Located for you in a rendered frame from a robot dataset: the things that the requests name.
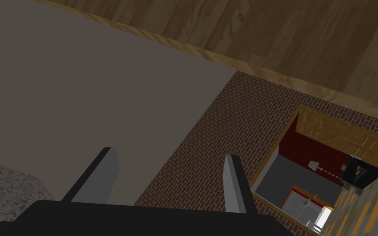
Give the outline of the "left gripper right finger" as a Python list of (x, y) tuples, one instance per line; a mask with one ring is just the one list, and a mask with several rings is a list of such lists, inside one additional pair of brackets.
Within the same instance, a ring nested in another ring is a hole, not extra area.
[(257, 214), (252, 191), (241, 159), (237, 155), (227, 154), (225, 156), (223, 191), (226, 212)]

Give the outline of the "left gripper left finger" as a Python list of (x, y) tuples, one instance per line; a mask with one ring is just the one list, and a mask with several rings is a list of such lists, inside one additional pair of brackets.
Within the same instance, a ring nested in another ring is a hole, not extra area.
[(107, 204), (118, 173), (117, 149), (105, 147), (73, 184), (62, 201)]

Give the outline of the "grey speckled rounded object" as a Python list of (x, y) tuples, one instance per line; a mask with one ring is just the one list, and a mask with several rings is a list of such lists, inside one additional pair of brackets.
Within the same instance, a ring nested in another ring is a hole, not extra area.
[(41, 180), (0, 165), (0, 222), (15, 220), (37, 200), (53, 200)]

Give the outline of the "black appliance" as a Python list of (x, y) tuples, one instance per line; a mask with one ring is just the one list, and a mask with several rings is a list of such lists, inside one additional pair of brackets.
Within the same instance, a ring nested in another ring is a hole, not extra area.
[(347, 156), (346, 166), (341, 180), (346, 184), (364, 190), (368, 185), (378, 179), (378, 168), (351, 155)]

